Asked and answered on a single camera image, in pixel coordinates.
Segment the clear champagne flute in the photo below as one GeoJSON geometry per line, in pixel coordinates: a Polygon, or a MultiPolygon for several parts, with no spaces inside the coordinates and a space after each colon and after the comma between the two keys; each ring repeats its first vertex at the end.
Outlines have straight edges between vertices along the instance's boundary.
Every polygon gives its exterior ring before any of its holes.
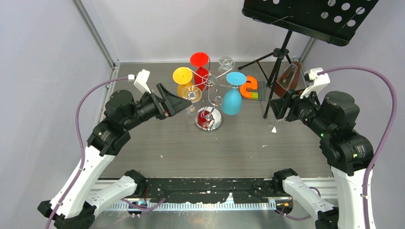
{"type": "Polygon", "coordinates": [[[272,133],[277,133],[277,127],[278,127],[279,124],[280,124],[281,122],[283,122],[283,121],[284,121],[284,119],[277,119],[277,120],[274,122],[274,124],[273,124],[273,127],[272,127],[271,132],[272,132],[272,133]]]}

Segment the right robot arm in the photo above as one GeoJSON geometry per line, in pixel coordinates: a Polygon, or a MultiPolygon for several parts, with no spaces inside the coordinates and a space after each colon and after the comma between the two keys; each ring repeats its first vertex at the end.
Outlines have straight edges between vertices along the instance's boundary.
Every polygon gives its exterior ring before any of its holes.
{"type": "Polygon", "coordinates": [[[318,229],[366,229],[373,223],[364,219],[363,188],[366,169],[374,155],[371,142],[354,130],[359,107],[354,98],[339,91],[328,92],[323,101],[316,92],[288,90],[269,101],[275,117],[288,122],[299,120],[320,138],[320,149],[335,179],[338,205],[335,206],[308,187],[292,169],[276,172],[273,191],[291,195],[311,216],[318,229]]]}

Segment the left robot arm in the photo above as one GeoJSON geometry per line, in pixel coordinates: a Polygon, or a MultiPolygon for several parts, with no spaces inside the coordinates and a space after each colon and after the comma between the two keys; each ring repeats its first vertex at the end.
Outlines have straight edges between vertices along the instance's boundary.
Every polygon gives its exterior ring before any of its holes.
{"type": "Polygon", "coordinates": [[[51,200],[42,201],[38,211],[47,224],[58,229],[87,229],[96,217],[115,202],[133,195],[142,197],[147,179],[136,170],[127,171],[118,181],[91,194],[101,173],[130,140],[130,130],[151,118],[175,116],[191,106],[191,101],[157,85],[158,95],[145,92],[136,101],[128,90],[112,93],[105,105],[105,118],[98,123],[87,143],[80,143],[81,159],[68,181],[51,200]]]}

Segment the chrome wine glass rack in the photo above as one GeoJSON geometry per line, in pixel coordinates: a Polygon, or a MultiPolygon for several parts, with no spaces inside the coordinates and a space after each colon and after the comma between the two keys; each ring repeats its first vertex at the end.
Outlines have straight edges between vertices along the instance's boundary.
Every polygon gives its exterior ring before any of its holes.
{"type": "Polygon", "coordinates": [[[225,87],[225,85],[218,83],[218,80],[223,77],[212,75],[209,71],[205,90],[202,91],[202,97],[200,101],[195,103],[198,114],[194,125],[202,132],[215,132],[223,124],[222,114],[219,111],[223,98],[219,95],[219,87],[225,87]]]}

